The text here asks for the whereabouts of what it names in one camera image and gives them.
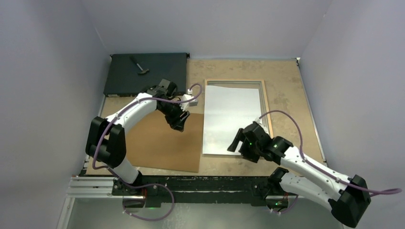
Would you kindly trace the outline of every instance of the white paper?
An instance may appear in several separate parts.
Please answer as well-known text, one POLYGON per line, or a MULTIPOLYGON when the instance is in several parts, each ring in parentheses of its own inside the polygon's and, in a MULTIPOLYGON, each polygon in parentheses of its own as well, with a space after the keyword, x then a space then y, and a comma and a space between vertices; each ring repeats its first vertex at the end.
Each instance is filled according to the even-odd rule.
POLYGON ((206 86, 203 154, 240 155, 227 151, 239 128, 261 115, 259 89, 206 86))

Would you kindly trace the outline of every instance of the wooden table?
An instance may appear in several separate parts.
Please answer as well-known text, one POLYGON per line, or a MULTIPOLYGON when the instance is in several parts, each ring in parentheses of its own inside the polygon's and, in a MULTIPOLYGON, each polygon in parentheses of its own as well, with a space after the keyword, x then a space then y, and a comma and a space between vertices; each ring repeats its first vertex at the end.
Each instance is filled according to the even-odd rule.
MULTIPOLYGON (((270 110, 283 110, 290 114, 301 128, 304 139, 304 152, 319 162, 323 162, 319 141, 309 111, 301 76, 295 60, 291 61, 246 61, 246 60, 188 60, 187 85, 200 83, 205 79, 263 79, 270 110)), ((102 117, 110 115, 133 98, 106 98, 102 117)), ((204 113, 204 91, 198 106, 190 108, 191 113, 204 113)), ((274 135, 282 136, 299 146, 299 136, 292 121, 283 114, 272 113, 271 124, 274 135)), ((208 175, 208 176, 269 176, 277 164, 260 159, 257 164, 240 156, 201 155, 198 173, 140 167, 144 175, 208 175)), ((86 174, 108 175, 91 166, 86 174)))

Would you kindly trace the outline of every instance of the white wall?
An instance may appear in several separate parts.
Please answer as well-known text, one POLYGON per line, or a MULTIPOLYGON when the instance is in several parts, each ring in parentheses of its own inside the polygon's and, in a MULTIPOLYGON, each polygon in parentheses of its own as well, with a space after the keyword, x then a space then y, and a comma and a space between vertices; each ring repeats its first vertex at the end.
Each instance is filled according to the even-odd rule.
POLYGON ((109 53, 301 56, 331 0, 82 0, 109 53))
MULTIPOLYGON (((334 0, 300 68, 332 168, 405 187, 405 1, 334 0)), ((378 196, 360 229, 405 225, 405 194, 378 196)))
POLYGON ((0 3, 0 228, 55 228, 109 56, 80 0, 0 3))

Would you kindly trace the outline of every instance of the black mat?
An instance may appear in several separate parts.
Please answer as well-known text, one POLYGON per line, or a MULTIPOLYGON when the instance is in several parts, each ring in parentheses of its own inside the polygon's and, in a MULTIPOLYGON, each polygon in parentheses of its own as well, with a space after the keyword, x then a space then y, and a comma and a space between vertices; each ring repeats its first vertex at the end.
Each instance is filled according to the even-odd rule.
POLYGON ((164 78, 177 84, 177 91, 186 91, 186 63, 189 53, 114 54, 108 72, 104 94, 108 96, 135 96, 145 86, 158 85, 164 78), (134 56, 145 75, 130 60, 134 56))

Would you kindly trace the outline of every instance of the brown board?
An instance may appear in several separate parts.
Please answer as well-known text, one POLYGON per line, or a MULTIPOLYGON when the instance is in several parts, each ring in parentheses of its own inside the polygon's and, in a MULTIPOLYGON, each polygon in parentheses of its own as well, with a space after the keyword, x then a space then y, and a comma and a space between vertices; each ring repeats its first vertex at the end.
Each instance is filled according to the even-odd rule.
POLYGON ((190 114, 184 131, 173 130, 164 114, 154 111, 127 134, 127 158, 133 166, 198 172, 204 115, 190 114))

